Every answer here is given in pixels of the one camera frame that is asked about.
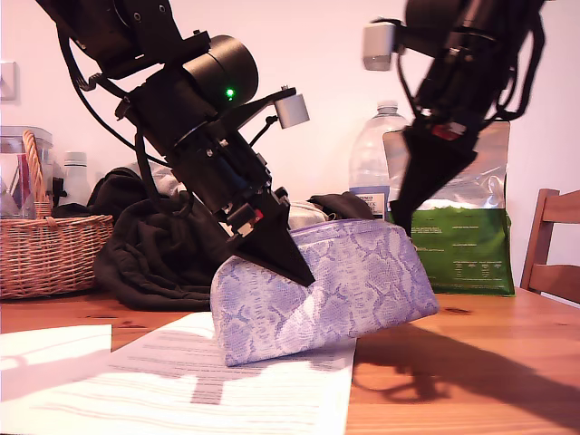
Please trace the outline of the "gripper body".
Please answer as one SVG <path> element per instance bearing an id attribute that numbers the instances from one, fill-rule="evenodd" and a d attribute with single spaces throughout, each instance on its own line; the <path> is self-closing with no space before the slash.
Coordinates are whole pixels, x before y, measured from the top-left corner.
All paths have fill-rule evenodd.
<path id="1" fill-rule="evenodd" d="M 178 122 L 174 173 L 234 237 L 288 235 L 289 202 L 273 190 L 265 160 L 238 131 L 200 118 Z"/>
<path id="2" fill-rule="evenodd" d="M 407 48 L 432 58 L 411 107 L 409 136 L 477 136 L 498 91 L 493 38 L 409 38 Z"/>

